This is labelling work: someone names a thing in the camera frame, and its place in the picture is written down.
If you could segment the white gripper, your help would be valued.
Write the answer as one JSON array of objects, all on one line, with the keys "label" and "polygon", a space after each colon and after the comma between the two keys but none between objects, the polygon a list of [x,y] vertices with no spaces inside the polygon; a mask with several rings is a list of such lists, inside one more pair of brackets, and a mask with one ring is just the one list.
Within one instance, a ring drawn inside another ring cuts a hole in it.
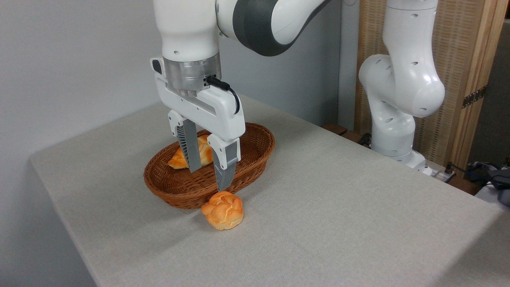
[{"label": "white gripper", "polygon": [[197,124],[213,133],[208,136],[208,143],[213,150],[218,191],[226,190],[232,184],[237,162],[241,160],[240,137],[245,132],[242,107],[235,113],[235,98],[214,86],[189,96],[172,91],[167,83],[163,59],[152,58],[151,66],[161,101],[171,109],[168,113],[171,132],[180,144],[189,170],[193,173],[202,167]]}]

